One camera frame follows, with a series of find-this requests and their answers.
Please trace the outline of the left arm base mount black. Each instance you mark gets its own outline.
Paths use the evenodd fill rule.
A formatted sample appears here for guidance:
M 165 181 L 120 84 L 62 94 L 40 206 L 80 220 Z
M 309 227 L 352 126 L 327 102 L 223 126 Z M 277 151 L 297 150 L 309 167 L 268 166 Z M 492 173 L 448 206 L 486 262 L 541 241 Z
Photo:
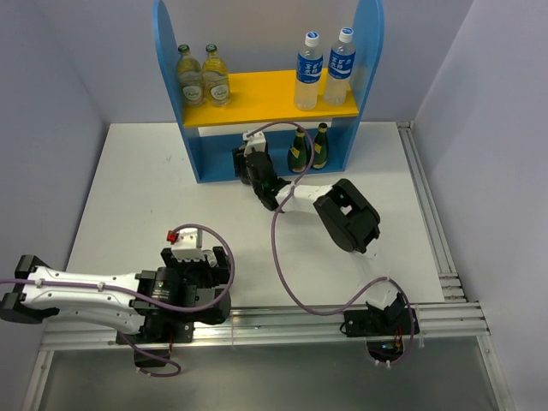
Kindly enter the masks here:
M 145 319 L 135 334 L 125 334 L 134 345 L 167 344 L 168 348 L 143 348 L 144 354 L 134 351 L 137 367 L 163 368 L 170 360 L 174 343 L 190 343 L 194 333 L 193 323 L 177 323 L 161 319 Z

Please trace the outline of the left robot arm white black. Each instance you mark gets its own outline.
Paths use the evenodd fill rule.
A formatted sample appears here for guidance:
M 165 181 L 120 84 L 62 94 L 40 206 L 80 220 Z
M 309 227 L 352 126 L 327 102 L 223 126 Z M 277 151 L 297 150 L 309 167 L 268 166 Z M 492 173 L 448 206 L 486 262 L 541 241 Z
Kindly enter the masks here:
M 13 289 L 1 299 L 5 321 L 38 325 L 47 319 L 110 327 L 116 341 L 189 343 L 194 324 L 222 324 L 230 314 L 233 260 L 222 247 L 178 259 L 161 252 L 156 270 L 85 275 L 49 267 L 35 255 L 21 256 Z

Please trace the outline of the black gold can front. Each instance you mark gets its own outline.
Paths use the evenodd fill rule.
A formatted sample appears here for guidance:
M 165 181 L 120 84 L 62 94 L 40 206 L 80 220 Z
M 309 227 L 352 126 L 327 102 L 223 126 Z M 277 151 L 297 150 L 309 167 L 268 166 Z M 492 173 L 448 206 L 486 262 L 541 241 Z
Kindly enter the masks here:
M 211 249 L 205 249 L 202 253 L 210 267 L 215 267 L 217 265 L 217 257 Z

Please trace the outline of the Pocari water bottle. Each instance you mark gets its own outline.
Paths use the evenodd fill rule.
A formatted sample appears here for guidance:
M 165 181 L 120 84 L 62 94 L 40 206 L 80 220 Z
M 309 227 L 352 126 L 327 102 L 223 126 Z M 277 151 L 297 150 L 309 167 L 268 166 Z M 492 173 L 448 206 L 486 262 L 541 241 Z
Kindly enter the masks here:
M 340 30 L 338 41 L 331 47 L 323 96 L 328 105 L 339 106 L 346 101 L 356 52 L 353 37 L 354 30 L 344 27 Z
M 312 110 L 317 104 L 319 81 L 323 68 L 323 52 L 319 48 L 319 34 L 306 33 L 298 52 L 295 71 L 294 103 L 298 110 Z

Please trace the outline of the green glass bottle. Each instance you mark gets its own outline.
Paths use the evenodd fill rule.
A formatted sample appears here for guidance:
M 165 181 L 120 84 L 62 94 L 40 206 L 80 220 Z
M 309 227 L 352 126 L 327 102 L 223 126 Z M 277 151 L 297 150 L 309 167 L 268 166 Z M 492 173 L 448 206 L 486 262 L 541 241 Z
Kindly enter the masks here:
M 313 151 L 313 168 L 316 170 L 323 169 L 327 163 L 329 156 L 329 141 L 327 136 L 328 125 L 321 122 L 318 126 L 318 132 L 314 139 Z
M 308 166 L 310 156 L 307 135 L 302 128 L 297 128 L 287 154 L 289 170 L 295 174 L 301 173 Z

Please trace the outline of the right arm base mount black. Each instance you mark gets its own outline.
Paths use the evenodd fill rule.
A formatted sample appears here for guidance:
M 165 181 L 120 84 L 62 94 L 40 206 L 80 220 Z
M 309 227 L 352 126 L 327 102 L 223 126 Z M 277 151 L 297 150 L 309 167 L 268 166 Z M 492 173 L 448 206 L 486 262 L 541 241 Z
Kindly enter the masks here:
M 392 362 L 399 359 L 405 351 L 404 337 L 417 336 L 420 326 L 412 311 L 410 320 L 408 310 L 403 308 L 398 313 L 389 310 L 378 310 L 369 307 L 364 310 L 352 310 L 343 314 L 343 322 L 339 331 L 346 337 L 382 337 L 382 340 L 367 344 L 368 354 L 379 362 Z

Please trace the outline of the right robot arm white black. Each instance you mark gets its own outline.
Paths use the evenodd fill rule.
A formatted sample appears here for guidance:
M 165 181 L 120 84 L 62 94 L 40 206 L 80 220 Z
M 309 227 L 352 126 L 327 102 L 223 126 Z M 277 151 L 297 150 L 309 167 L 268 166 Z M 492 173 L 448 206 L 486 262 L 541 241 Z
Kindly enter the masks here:
M 262 205 L 273 212 L 270 228 L 271 252 L 274 266 L 289 298 L 304 311 L 317 316 L 344 313 L 370 288 L 386 283 L 381 299 L 366 302 L 366 309 L 358 315 L 356 325 L 369 333 L 387 334 L 399 325 L 414 331 L 414 314 L 402 287 L 388 275 L 380 257 L 380 215 L 358 188 L 348 179 L 331 185 L 301 185 L 278 176 L 267 150 L 241 146 L 232 151 L 235 175 L 252 187 Z M 332 312 L 318 311 L 298 299 L 287 283 L 277 253 L 277 220 L 284 212 L 304 212 L 319 217 L 329 237 L 347 253 L 366 257 L 377 274 L 341 308 Z

